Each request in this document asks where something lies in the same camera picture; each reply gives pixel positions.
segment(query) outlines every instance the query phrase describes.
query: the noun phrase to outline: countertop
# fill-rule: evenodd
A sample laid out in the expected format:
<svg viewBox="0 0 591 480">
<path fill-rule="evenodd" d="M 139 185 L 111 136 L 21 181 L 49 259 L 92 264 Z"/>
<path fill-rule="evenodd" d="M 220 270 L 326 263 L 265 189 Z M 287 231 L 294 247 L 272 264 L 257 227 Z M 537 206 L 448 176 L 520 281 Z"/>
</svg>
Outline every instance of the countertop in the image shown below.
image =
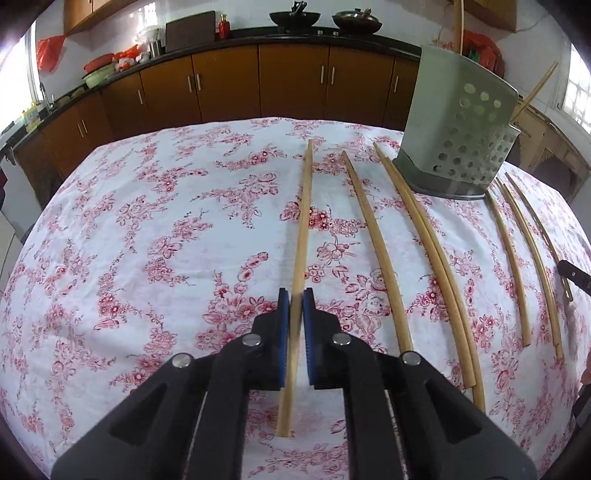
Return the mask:
<svg viewBox="0 0 591 480">
<path fill-rule="evenodd" d="M 371 51 L 374 53 L 381 53 L 384 55 L 392 55 L 396 57 L 403 57 L 410 60 L 419 61 L 421 58 L 421 48 L 410 43 L 396 40 L 390 37 L 383 37 L 381 35 L 346 35 L 338 28 L 327 27 L 311 27 L 305 30 L 290 31 L 280 27 L 258 27 L 258 28 L 242 28 L 232 31 L 232 38 L 228 40 L 217 40 L 212 43 L 198 45 L 181 50 L 175 50 L 170 53 L 165 53 L 151 59 L 145 63 L 134 65 L 133 67 L 111 77 L 107 82 L 100 85 L 86 89 L 84 93 L 72 99 L 67 104 L 51 111 L 42 121 L 39 126 L 32 132 L 26 133 L 24 127 L 17 131 L 0 150 L 0 158 L 5 154 L 5 150 L 12 148 L 13 150 L 25 144 L 34 135 L 40 132 L 53 118 L 58 117 L 77 102 L 86 96 L 102 90 L 107 85 L 120 80 L 121 78 L 132 75 L 145 68 L 157 65 L 168 60 L 174 60 L 180 57 L 185 57 L 193 53 L 200 53 L 203 51 L 217 50 L 219 48 L 238 47 L 242 45 L 260 45 L 272 43 L 307 43 L 307 44 L 321 44 L 330 46 L 339 46 L 347 48 L 355 48 L 357 50 Z"/>
</svg>

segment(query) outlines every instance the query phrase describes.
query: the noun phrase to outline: metal screw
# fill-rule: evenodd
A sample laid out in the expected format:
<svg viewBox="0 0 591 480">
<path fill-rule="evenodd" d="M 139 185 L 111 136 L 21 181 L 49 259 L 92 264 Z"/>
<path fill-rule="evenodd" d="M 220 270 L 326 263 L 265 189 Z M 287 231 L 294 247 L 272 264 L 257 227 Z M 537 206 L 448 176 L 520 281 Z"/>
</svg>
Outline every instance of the metal screw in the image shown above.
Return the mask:
<svg viewBox="0 0 591 480">
<path fill-rule="evenodd" d="M 246 346 L 257 346 L 260 345 L 262 342 L 262 338 L 260 335 L 256 333 L 248 333 L 244 337 L 242 337 L 242 343 Z"/>
<path fill-rule="evenodd" d="M 421 363 L 421 356 L 417 352 L 405 352 L 402 356 L 402 361 L 411 367 L 416 367 Z"/>
<path fill-rule="evenodd" d="M 179 353 L 173 357 L 173 365 L 176 368 L 185 368 L 191 364 L 191 355 L 187 353 Z"/>
<path fill-rule="evenodd" d="M 343 332 L 335 333 L 333 335 L 333 343 L 343 346 L 351 343 L 351 337 Z"/>
</svg>

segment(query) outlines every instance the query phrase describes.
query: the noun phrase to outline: wooden chopstick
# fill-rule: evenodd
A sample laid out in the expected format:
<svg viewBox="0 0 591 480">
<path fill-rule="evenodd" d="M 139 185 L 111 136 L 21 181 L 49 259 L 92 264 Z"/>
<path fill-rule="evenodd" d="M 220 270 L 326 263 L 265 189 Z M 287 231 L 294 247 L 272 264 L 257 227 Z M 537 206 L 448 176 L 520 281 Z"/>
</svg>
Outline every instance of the wooden chopstick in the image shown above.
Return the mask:
<svg viewBox="0 0 591 480">
<path fill-rule="evenodd" d="M 464 0 L 453 0 L 453 8 L 455 12 L 453 50 L 461 55 L 464 44 Z"/>
<path fill-rule="evenodd" d="M 554 300 L 554 296 L 552 295 L 552 290 L 550 288 L 550 282 L 548 282 L 548 277 L 546 276 L 546 271 L 544 269 L 544 264 L 542 263 L 542 257 L 540 256 L 540 252 L 538 251 L 538 247 L 535 244 L 534 237 L 532 236 L 530 229 L 517 205 L 517 202 L 513 198 L 513 195 L 507 188 L 504 183 L 499 181 L 501 186 L 501 191 L 503 192 L 503 196 L 505 200 L 511 206 L 513 210 L 513 214 L 515 215 L 515 219 L 517 220 L 517 224 L 519 225 L 519 229 L 525 236 L 525 240 L 527 241 L 527 245 L 530 248 L 531 255 L 534 257 L 535 269 L 538 272 L 538 277 L 540 279 L 540 283 L 542 284 L 542 289 L 544 290 L 544 297 L 546 299 L 546 306 L 548 308 L 548 315 L 550 317 L 550 330 L 552 331 L 552 343 L 556 349 L 556 358 L 561 360 L 564 358 L 564 351 L 562 348 L 562 335 L 560 333 L 560 324 L 558 323 L 558 310 L 556 308 L 556 301 Z"/>
<path fill-rule="evenodd" d="M 505 246 L 505 252 L 507 253 L 507 257 L 509 257 L 509 265 L 511 266 L 513 278 L 515 279 L 515 293 L 517 294 L 519 319 L 521 321 L 521 341 L 523 346 L 528 346 L 531 344 L 530 319 L 527 315 L 527 304 L 525 303 L 525 291 L 523 288 L 523 281 L 521 280 L 521 272 L 519 271 L 519 266 L 517 265 L 517 259 L 515 257 L 513 245 L 509 239 L 509 234 L 507 233 L 507 228 L 503 222 L 503 218 L 499 212 L 496 202 L 488 190 L 486 191 L 485 195 L 488 205 L 492 210 L 492 214 L 495 217 L 496 226 L 501 233 L 501 239 L 503 245 Z"/>
<path fill-rule="evenodd" d="M 452 334 L 454 335 L 456 348 L 458 349 L 458 357 L 460 358 L 460 366 L 462 366 L 462 361 L 465 365 L 469 365 L 470 363 L 472 364 L 471 368 L 468 367 L 466 369 L 466 374 L 464 373 L 464 369 L 462 369 L 464 387 L 472 387 L 474 404 L 482 412 L 486 412 L 482 371 L 480 370 L 480 359 L 478 358 L 478 350 L 476 349 L 474 334 L 472 333 L 472 327 L 470 325 L 466 306 L 462 301 L 462 294 L 460 293 L 460 289 L 457 286 L 457 282 L 452 274 L 449 263 L 447 262 L 446 254 L 443 251 L 443 248 L 441 247 L 435 232 L 433 231 L 433 227 L 427 218 L 427 214 L 423 209 L 423 206 L 417 201 L 403 176 L 394 166 L 392 161 L 384 155 L 384 153 L 378 147 L 378 144 L 375 142 L 374 149 L 377 152 L 382 165 L 384 165 L 388 176 L 392 180 L 392 183 L 402 197 L 402 201 L 407 207 L 408 213 L 411 216 L 411 220 L 417 228 L 417 232 L 423 241 L 423 245 L 425 245 L 425 250 L 427 250 L 427 255 L 431 261 L 431 266 L 433 267 L 433 271 L 435 272 L 435 276 L 441 288 L 441 293 L 444 295 L 443 298 L 446 302 L 446 307 L 450 318 L 450 325 L 452 327 Z M 452 291 L 453 299 L 449 298 L 449 291 L 447 290 L 448 286 Z M 454 305 L 459 312 L 459 325 L 457 324 L 457 317 L 454 314 Z M 462 346 L 464 341 L 467 343 L 469 358 L 466 357 L 465 350 Z"/>
<path fill-rule="evenodd" d="M 545 73 L 545 75 L 540 79 L 540 81 L 538 82 L 538 85 L 536 85 L 534 87 L 534 89 L 531 91 L 531 93 L 525 98 L 525 100 L 523 100 L 521 105 L 517 105 L 515 107 L 515 110 L 513 111 L 513 115 L 511 115 L 511 120 L 509 120 L 509 124 L 514 123 L 515 120 L 517 120 L 517 117 L 519 117 L 521 115 L 521 112 L 523 112 L 523 110 L 528 108 L 531 101 L 535 98 L 535 96 L 539 93 L 539 91 L 542 89 L 542 87 L 546 84 L 548 79 L 552 76 L 552 74 L 556 70 L 557 66 L 558 66 L 558 61 L 555 60 L 552 63 L 552 65 L 550 65 L 550 68 Z"/>
<path fill-rule="evenodd" d="M 509 182 L 511 182 L 511 185 L 513 185 L 513 188 L 517 192 L 517 195 L 519 195 L 519 198 L 521 198 L 521 201 L 525 204 L 525 207 L 528 209 L 530 215 L 534 219 L 534 222 L 538 226 L 538 229 L 540 229 L 540 232 L 542 233 L 542 236 L 544 237 L 546 245 L 548 245 L 548 249 L 550 250 L 550 253 L 552 254 L 552 258 L 554 259 L 554 261 L 558 265 L 558 262 L 560 262 L 560 257 L 558 256 L 558 252 L 556 251 L 556 249 L 552 243 L 552 240 L 550 239 L 550 236 L 548 235 L 548 232 L 546 231 L 546 228 L 544 227 L 544 224 L 540 220 L 540 217 L 538 217 L 538 214 L 535 212 L 534 208 L 531 206 L 530 201 L 527 199 L 527 197 L 525 196 L 523 191 L 519 188 L 519 185 L 517 185 L 515 180 L 513 180 L 511 178 L 511 175 L 509 175 L 507 172 L 505 172 L 505 175 L 509 179 Z M 569 301 L 573 301 L 574 300 L 573 292 L 570 289 L 569 281 L 564 277 L 560 277 L 560 282 L 562 283 L 562 287 L 564 288 L 564 292 L 566 293 L 567 299 Z"/>
<path fill-rule="evenodd" d="M 312 140 L 304 155 L 304 176 L 300 202 L 300 222 L 295 249 L 295 265 L 291 282 L 290 331 L 287 345 L 287 371 L 285 387 L 281 389 L 279 413 L 277 417 L 277 436 L 291 436 L 291 416 L 294 396 L 296 394 L 297 363 L 300 354 L 301 302 L 304 291 L 304 272 L 306 270 L 306 254 L 308 248 L 308 231 L 310 221 L 310 202 L 312 195 Z"/>
<path fill-rule="evenodd" d="M 378 257 L 378 264 L 382 270 L 382 276 L 384 277 L 384 284 L 386 285 L 386 293 L 388 295 L 388 301 L 390 302 L 390 308 L 392 309 L 392 319 L 394 320 L 394 326 L 396 328 L 396 337 L 398 338 L 398 346 L 400 353 L 413 349 L 413 341 L 410 336 L 410 330 L 408 328 L 408 320 L 404 304 L 402 302 L 402 295 L 396 282 L 396 276 L 394 275 L 394 269 L 392 268 L 392 262 L 384 243 L 384 238 L 379 230 L 378 222 L 375 219 L 374 213 L 369 205 L 369 201 L 363 186 L 359 181 L 359 177 L 353 168 L 353 165 L 347 155 L 347 152 L 343 151 L 343 158 L 345 159 L 345 165 L 347 166 L 347 173 L 353 183 L 353 189 L 357 195 L 363 218 L 368 226 L 369 236 L 374 244 L 374 250 L 376 257 Z"/>
</svg>

